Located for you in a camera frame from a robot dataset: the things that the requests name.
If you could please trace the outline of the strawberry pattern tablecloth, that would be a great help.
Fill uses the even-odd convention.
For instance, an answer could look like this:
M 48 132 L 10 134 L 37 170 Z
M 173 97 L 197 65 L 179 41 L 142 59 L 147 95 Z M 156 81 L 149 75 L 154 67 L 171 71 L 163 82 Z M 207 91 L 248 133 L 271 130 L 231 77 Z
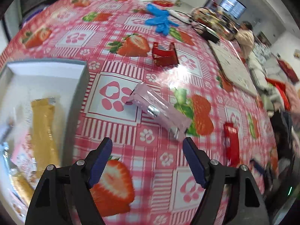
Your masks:
M 138 104 L 142 93 L 155 111 L 167 101 L 191 120 L 186 136 L 223 165 L 224 125 L 238 131 L 237 165 L 256 159 L 277 162 L 269 117 L 258 100 L 231 86 L 210 45 L 193 29 L 175 20 L 167 36 L 146 25 L 146 3 L 138 0 L 60 0 L 33 18 L 1 54 L 1 63 L 58 57 L 87 62 L 91 85 L 82 102 L 72 144 L 75 158 L 110 137 L 116 180 L 119 163 L 130 172 L 133 187 L 113 193 L 130 206 L 128 213 L 105 217 L 107 224 L 188 224 L 203 196 L 172 131 Z

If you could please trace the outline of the black power adapter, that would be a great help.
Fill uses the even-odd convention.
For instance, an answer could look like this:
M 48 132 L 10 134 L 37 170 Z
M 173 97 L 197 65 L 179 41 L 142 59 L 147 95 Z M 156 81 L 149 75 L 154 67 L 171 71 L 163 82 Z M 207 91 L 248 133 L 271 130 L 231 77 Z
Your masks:
M 220 41 L 218 34 L 209 27 L 203 29 L 201 36 L 206 41 L 212 41 L 213 43 L 218 43 Z

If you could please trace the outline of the pink stick snack packet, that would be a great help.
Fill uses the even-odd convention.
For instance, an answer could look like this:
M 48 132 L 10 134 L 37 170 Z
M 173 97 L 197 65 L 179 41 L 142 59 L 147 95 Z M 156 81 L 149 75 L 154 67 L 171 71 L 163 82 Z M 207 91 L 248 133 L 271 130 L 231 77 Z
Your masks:
M 127 101 L 153 118 L 173 139 L 183 142 L 192 120 L 161 98 L 152 88 L 143 82 L 138 83 Z

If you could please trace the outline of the grey sofa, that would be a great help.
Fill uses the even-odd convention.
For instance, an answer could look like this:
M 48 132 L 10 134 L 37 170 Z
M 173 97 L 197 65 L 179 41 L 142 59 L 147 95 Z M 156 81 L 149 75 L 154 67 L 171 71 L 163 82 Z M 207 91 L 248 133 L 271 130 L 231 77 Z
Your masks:
M 287 61 L 266 45 L 255 43 L 246 64 L 259 93 L 259 104 L 266 111 L 281 109 L 299 116 L 299 78 Z

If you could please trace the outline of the grey white storage box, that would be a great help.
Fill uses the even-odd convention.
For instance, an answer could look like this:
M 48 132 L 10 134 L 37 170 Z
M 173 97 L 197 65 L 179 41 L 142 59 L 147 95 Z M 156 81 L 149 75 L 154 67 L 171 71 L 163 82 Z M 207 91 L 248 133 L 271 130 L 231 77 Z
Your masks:
M 8 62 L 1 70 L 1 217 L 24 224 L 47 166 L 72 161 L 89 83 L 86 62 L 62 58 Z

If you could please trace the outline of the small pink white cookie packet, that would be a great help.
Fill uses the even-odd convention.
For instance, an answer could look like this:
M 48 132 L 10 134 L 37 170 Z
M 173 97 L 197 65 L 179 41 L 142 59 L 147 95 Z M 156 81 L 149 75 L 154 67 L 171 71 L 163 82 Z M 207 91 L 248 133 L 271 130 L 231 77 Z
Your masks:
M 35 159 L 31 140 L 31 134 L 29 132 L 24 133 L 23 136 L 20 137 L 14 147 L 11 161 L 19 168 L 29 184 L 33 188 L 36 188 L 38 178 L 35 174 L 36 166 L 33 162 Z

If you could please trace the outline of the gold stick snack packet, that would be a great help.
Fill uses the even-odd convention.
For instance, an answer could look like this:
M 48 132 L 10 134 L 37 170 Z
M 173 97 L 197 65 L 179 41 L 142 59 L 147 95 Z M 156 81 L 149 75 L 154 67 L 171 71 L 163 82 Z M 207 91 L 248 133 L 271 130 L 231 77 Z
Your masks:
M 53 138 L 52 125 L 56 100 L 52 97 L 33 100 L 31 144 L 36 161 L 36 177 L 40 178 L 48 165 L 59 165 L 59 152 Z

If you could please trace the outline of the blue rubber glove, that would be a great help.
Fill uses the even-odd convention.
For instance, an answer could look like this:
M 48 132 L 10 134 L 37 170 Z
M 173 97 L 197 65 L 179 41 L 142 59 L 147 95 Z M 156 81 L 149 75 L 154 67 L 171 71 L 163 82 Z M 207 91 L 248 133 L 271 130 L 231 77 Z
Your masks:
M 161 10 L 153 4 L 147 4 L 146 10 L 153 15 L 153 18 L 145 21 L 147 26 L 155 26 L 156 33 L 167 36 L 170 32 L 170 27 L 178 27 L 179 25 L 168 19 L 169 12 L 167 10 Z

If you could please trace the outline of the red candy wrapper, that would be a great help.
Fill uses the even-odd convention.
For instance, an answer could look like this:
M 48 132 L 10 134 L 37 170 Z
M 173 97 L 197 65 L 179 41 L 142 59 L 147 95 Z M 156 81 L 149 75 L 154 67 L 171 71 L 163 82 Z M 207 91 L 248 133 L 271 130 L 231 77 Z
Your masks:
M 238 129 L 234 123 L 231 122 L 225 122 L 223 127 L 227 166 L 236 167 L 240 162 Z
M 158 42 L 154 42 L 151 53 L 157 67 L 177 66 L 179 64 L 176 47 L 173 42 L 170 43 L 167 49 L 160 46 Z

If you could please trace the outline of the white tablet case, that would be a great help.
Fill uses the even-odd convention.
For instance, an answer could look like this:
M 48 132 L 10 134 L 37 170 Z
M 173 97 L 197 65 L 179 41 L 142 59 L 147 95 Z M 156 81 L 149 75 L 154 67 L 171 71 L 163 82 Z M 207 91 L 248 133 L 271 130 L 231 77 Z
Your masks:
M 234 86 L 243 90 L 253 97 L 258 96 L 258 92 L 252 82 L 250 74 L 242 61 L 236 58 L 229 51 L 226 51 L 222 46 L 208 41 L 208 44 L 213 51 L 223 75 Z

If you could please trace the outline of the seated person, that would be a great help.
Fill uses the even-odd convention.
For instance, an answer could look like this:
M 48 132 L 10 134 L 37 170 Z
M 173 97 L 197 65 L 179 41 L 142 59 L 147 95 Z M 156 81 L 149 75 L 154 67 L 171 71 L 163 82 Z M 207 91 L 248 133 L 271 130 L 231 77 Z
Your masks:
M 235 39 L 241 48 L 241 57 L 247 60 L 255 44 L 252 24 L 248 21 L 243 21 L 239 29 L 236 27 L 234 29 L 236 30 Z

